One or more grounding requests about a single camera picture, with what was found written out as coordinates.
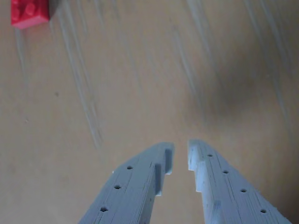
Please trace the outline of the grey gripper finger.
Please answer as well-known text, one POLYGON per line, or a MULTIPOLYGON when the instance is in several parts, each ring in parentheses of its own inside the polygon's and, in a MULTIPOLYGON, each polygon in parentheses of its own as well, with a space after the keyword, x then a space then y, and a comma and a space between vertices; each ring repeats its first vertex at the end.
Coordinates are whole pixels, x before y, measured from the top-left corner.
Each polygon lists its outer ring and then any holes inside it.
POLYGON ((188 142, 188 169, 202 195, 206 224, 288 224, 226 159, 201 140, 188 142))
POLYGON ((174 145, 154 144, 121 164, 110 175, 81 224, 148 224, 164 176, 172 173, 174 145))

